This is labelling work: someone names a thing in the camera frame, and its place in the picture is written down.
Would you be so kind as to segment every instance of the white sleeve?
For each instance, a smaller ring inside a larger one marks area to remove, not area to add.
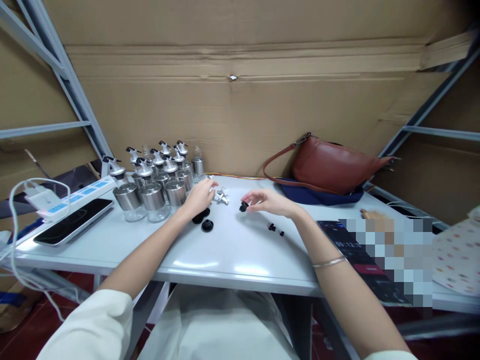
[[[130,343],[132,316],[130,295],[99,290],[66,318],[37,360],[123,359]]]
[[[413,354],[402,350],[386,350],[374,352],[364,360],[418,360]]]

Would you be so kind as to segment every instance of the white shirt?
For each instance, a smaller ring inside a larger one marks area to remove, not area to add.
[[[123,359],[130,342],[133,303],[100,290],[68,316],[39,360]],[[139,360],[298,359],[269,293],[178,284]],[[414,360],[405,351],[382,351],[367,360]]]

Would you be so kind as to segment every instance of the bag strap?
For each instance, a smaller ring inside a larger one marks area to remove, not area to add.
[[[335,194],[335,195],[340,195],[339,193],[336,193],[334,191],[330,191],[330,190],[327,190],[327,189],[323,189],[321,187],[316,187],[316,186],[313,186],[313,185],[310,185],[310,184],[307,184],[305,182],[295,182],[295,181],[285,181],[285,180],[280,180],[280,179],[277,179],[277,178],[274,178],[274,177],[271,177],[270,175],[267,175],[267,173],[265,172],[265,169],[267,168],[268,164],[270,164],[273,160],[275,160],[276,158],[282,156],[283,154],[286,154],[288,153],[289,151],[292,151],[293,149],[295,149],[298,145],[300,145],[301,143],[305,142],[305,140],[307,140],[307,138],[311,135],[312,133],[311,132],[308,132],[306,135],[302,136],[300,139],[298,139],[296,142],[292,143],[290,146],[287,146],[286,148],[284,148],[282,151],[276,153],[275,155],[273,155],[271,158],[269,158],[267,161],[265,161],[265,164],[263,164],[263,174],[265,175],[265,177],[271,181],[273,181],[274,183],[277,183],[277,184],[281,184],[281,185],[288,185],[288,186],[295,186],[295,187],[305,187],[305,188],[308,188],[310,190],[313,190],[313,191],[316,191],[316,192],[320,192],[320,193],[329,193],[329,194]]]

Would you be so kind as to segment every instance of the human hand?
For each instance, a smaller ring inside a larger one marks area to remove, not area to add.
[[[181,212],[184,213],[189,220],[200,214],[203,210],[209,207],[214,199],[215,190],[210,191],[210,189],[218,185],[219,184],[215,180],[209,178],[200,181],[190,191],[190,195],[188,195],[185,203],[180,208]]]
[[[241,201],[251,202],[250,206],[246,208],[249,213],[266,211],[289,219],[302,209],[297,203],[270,189],[252,190],[244,195]]]

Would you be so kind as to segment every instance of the black phone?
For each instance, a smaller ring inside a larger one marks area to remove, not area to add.
[[[63,220],[35,235],[33,241],[37,244],[57,246],[75,239],[105,216],[113,203],[112,200],[94,199]]]
[[[397,286],[367,253],[365,246],[355,239],[355,233],[349,232],[340,221],[317,221],[317,224],[338,250],[346,256],[348,262],[370,287],[384,306],[412,305]]]

